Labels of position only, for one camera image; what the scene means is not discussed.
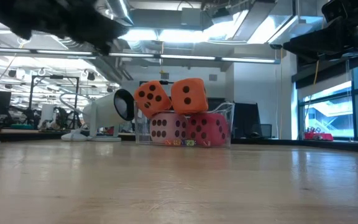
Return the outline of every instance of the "clear plastic box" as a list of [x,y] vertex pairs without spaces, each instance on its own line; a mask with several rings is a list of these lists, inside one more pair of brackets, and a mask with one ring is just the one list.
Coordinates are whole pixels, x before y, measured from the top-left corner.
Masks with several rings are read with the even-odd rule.
[[148,119],[135,104],[137,144],[230,147],[234,103],[205,113],[178,115],[164,111]]

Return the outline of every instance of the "glass window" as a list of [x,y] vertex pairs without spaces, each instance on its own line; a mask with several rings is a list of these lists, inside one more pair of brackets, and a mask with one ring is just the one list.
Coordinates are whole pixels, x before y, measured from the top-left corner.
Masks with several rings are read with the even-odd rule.
[[[352,82],[348,81],[348,82],[339,84],[337,86],[328,88],[326,90],[323,90],[321,92],[315,93],[311,96],[311,99],[314,100],[314,99],[318,99],[318,98],[325,97],[325,96],[335,95],[337,93],[344,93],[347,91],[351,91],[351,89],[352,89]],[[309,101],[309,100],[310,100],[309,96],[303,98],[303,101],[305,101],[305,102]]]
[[354,137],[353,105],[351,97],[311,104],[305,120],[305,128],[320,128],[321,132],[336,137]]

